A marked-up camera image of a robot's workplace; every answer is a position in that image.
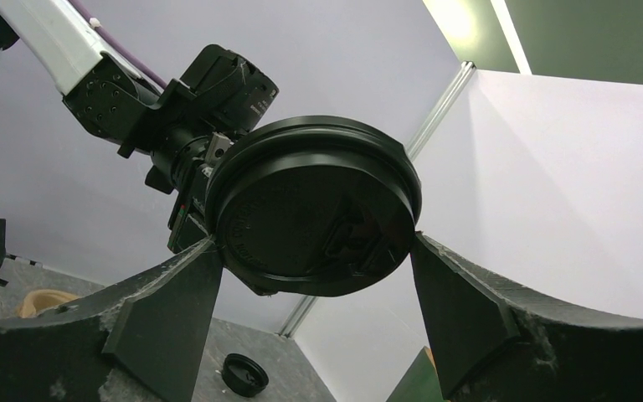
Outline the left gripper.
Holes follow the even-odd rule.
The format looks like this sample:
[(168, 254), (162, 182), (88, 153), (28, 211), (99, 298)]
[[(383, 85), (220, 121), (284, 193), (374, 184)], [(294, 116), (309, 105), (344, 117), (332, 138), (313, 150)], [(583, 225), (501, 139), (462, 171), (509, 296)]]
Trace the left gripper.
[(163, 193), (177, 191), (168, 221), (170, 251), (178, 253), (206, 235), (205, 229), (187, 229), (184, 223), (191, 200), (203, 198), (203, 169), (250, 133), (278, 94), (274, 81), (253, 63), (210, 44), (153, 105), (144, 106), (120, 152), (149, 155), (153, 166), (146, 185)]

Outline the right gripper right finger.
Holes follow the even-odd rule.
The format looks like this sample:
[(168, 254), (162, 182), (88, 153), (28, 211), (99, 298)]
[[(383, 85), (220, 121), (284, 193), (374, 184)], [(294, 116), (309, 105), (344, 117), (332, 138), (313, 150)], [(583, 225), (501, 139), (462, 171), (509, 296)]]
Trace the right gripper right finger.
[(643, 401), (643, 318), (542, 294), (417, 234), (414, 285), (451, 401)]

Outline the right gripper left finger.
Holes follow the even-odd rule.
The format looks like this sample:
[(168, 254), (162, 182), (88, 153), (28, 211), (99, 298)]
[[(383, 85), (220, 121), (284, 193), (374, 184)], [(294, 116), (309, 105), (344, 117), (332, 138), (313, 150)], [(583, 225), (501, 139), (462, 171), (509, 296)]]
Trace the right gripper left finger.
[(204, 239), (113, 286), (0, 320), (0, 401), (189, 401), (223, 265)]

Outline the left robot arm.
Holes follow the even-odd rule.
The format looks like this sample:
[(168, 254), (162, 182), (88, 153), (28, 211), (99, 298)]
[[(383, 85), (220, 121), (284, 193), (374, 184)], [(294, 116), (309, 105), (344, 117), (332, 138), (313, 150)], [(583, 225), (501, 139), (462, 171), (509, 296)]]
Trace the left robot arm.
[(114, 283), (204, 237), (181, 216), (279, 92), (205, 42), (212, 21), (200, 1), (0, 1), (0, 269)]

